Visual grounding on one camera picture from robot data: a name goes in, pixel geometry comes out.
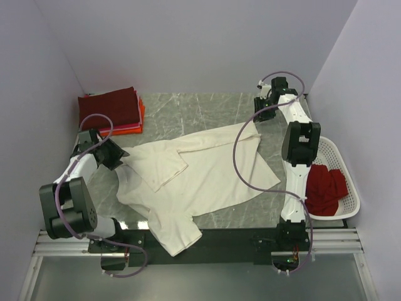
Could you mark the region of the white t shirt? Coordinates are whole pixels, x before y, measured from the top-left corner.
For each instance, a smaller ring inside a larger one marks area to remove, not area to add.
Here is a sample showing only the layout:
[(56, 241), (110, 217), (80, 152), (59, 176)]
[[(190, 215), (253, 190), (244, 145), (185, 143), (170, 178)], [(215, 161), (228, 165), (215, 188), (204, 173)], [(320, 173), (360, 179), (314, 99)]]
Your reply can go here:
[(129, 147), (117, 168), (118, 201), (148, 221), (178, 255), (201, 238), (194, 217), (244, 203), (279, 178), (258, 153), (253, 124), (234, 124)]

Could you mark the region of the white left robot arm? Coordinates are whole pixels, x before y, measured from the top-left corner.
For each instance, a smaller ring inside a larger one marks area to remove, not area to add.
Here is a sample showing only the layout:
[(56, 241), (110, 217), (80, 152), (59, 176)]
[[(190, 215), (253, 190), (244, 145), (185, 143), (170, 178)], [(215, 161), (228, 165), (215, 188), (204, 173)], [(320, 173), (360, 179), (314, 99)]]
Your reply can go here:
[(68, 167), (57, 180), (39, 189), (45, 229), (51, 239), (103, 240), (112, 252), (124, 247), (119, 222), (98, 215), (87, 182), (100, 166), (114, 171), (128, 156), (114, 141), (100, 137), (98, 130), (79, 131)]

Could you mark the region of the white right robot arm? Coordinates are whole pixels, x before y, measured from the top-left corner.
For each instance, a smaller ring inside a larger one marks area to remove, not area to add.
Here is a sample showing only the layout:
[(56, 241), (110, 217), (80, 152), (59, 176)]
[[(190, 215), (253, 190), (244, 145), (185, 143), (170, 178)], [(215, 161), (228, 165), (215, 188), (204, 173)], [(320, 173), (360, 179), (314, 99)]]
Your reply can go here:
[(254, 99), (255, 122), (276, 116), (280, 110), (287, 123), (281, 147), (286, 174), (283, 209), (275, 234), (275, 243), (289, 250), (296, 242), (309, 242), (306, 232), (308, 212), (305, 209), (306, 183), (313, 161), (316, 159), (321, 126), (305, 113), (298, 92), (290, 88), (286, 77), (275, 77), (270, 84), (259, 81), (259, 96)]

